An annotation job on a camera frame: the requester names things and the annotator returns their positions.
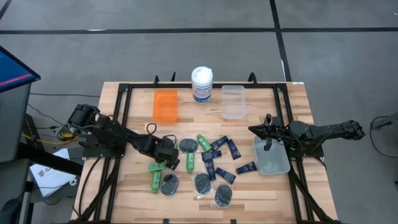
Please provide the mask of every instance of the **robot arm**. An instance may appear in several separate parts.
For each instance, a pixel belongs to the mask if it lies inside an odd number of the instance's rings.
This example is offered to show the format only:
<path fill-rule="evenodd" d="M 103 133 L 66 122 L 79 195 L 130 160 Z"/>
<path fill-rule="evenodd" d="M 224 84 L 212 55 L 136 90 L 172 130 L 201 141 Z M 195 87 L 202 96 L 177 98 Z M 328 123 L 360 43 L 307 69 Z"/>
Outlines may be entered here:
<path fill-rule="evenodd" d="M 353 120 L 325 126 L 292 121 L 284 127 L 280 125 L 279 118 L 271 119 L 270 114 L 267 114 L 263 124 L 250 126 L 249 130 L 261 139 L 267 140 L 267 144 L 264 147 L 266 151 L 271 148 L 271 139 L 276 139 L 282 141 L 286 146 L 296 149 L 301 155 L 310 154 L 327 139 L 360 140 L 365 136 L 362 127 Z"/>
<path fill-rule="evenodd" d="M 132 144 L 141 154 L 154 158 L 156 162 L 167 162 L 167 167 L 175 169 L 180 162 L 178 150 L 167 137 L 158 138 L 149 134 L 138 134 L 123 127 L 113 116 L 100 113 L 99 109 L 90 105 L 77 105 L 68 119 L 66 128 L 73 134 L 91 133 L 98 138 L 97 147 L 120 150 L 126 142 Z"/>

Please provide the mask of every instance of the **orange container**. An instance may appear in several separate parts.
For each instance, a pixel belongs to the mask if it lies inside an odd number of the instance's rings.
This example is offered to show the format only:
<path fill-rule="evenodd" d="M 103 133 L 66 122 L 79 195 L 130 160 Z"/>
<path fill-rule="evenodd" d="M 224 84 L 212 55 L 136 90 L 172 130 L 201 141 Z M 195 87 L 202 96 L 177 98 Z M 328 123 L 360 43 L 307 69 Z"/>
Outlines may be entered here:
<path fill-rule="evenodd" d="M 177 90 L 155 90 L 154 119 L 159 123 L 177 121 Z"/>

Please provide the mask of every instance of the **green bottle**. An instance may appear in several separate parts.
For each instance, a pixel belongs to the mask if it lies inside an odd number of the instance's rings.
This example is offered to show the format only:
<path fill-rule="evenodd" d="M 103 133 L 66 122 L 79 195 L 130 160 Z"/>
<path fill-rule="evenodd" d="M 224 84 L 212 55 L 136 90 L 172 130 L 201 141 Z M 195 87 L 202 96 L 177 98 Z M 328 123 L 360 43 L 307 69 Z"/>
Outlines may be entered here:
<path fill-rule="evenodd" d="M 187 153 L 187 172 L 191 174 L 195 168 L 195 153 Z"/>
<path fill-rule="evenodd" d="M 160 170 L 166 168 L 166 163 L 167 163 L 166 161 L 161 162 L 161 163 L 151 162 L 148 165 L 149 172 L 160 171 Z"/>
<path fill-rule="evenodd" d="M 211 150 L 211 145 L 205 139 L 205 137 L 203 137 L 201 134 L 198 134 L 197 139 L 198 139 L 199 145 L 203 148 L 203 150 L 205 150 L 205 152 L 208 152 Z"/>
<path fill-rule="evenodd" d="M 156 194 L 160 188 L 160 180 L 162 178 L 162 171 L 155 171 L 152 179 L 152 193 Z"/>

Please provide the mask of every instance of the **navy blue tube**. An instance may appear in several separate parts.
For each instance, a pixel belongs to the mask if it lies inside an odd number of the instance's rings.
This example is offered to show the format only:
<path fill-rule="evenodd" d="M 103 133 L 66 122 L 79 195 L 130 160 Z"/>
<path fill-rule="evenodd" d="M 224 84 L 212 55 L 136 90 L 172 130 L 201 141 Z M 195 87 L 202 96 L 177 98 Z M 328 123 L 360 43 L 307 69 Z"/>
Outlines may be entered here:
<path fill-rule="evenodd" d="M 236 176 L 231 174 L 231 173 L 229 173 L 229 172 L 226 172 L 223 169 L 220 169 L 220 168 L 217 167 L 216 173 L 218 175 L 222 176 L 222 178 L 224 178 L 224 180 L 228 181 L 228 183 L 230 183 L 230 184 L 233 184 L 234 181 L 235 181 Z"/>
<path fill-rule="evenodd" d="M 224 143 L 226 143 L 228 141 L 228 138 L 226 136 L 220 138 L 219 140 L 211 143 L 211 147 L 213 148 L 213 150 L 217 150 L 219 149 Z"/>
<path fill-rule="evenodd" d="M 256 170 L 257 170 L 256 164 L 254 162 L 250 162 L 242 167 L 237 168 L 236 173 L 242 174 L 244 172 L 250 172 L 250 171 L 256 171 Z"/>
<path fill-rule="evenodd" d="M 207 169 L 207 173 L 209 173 L 210 180 L 215 180 L 216 179 L 216 173 L 214 172 L 213 159 L 206 160 L 205 161 L 205 166 L 206 166 L 206 169 Z"/>
<path fill-rule="evenodd" d="M 235 146 L 234 141 L 232 139 L 228 140 L 229 150 L 231 151 L 232 159 L 237 159 L 241 157 L 241 153 L 238 151 L 238 148 Z"/>
<path fill-rule="evenodd" d="M 221 151 L 203 152 L 201 154 L 201 160 L 205 162 L 208 159 L 220 157 L 222 155 Z"/>

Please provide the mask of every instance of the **white paper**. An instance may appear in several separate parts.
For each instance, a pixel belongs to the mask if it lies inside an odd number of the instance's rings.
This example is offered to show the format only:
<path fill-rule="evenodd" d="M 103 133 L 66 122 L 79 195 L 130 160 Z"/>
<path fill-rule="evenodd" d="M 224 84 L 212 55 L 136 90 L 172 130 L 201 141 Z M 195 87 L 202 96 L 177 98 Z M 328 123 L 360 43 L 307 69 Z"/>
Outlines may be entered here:
<path fill-rule="evenodd" d="M 64 159 L 69 159 L 68 149 L 61 149 L 58 152 L 53 153 L 53 155 L 62 157 Z M 70 180 L 76 177 L 73 174 L 67 174 L 65 172 L 54 170 L 53 168 L 38 164 L 31 165 L 30 171 L 32 171 L 43 197 L 48 197 L 52 193 L 56 192 L 59 188 L 61 188 L 58 186 L 65 185 L 66 183 L 69 183 Z"/>

